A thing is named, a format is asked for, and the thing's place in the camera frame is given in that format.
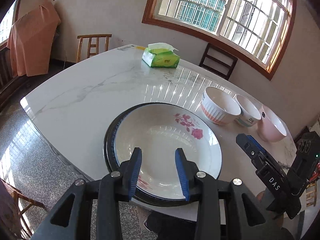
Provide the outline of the person right hand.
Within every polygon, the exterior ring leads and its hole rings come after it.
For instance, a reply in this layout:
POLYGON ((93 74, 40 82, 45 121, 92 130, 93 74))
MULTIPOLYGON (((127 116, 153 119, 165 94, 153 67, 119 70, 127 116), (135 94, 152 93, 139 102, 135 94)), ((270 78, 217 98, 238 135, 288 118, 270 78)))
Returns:
POLYGON ((263 205, 267 205, 268 203, 268 191, 261 191, 256 196, 257 200, 263 205))

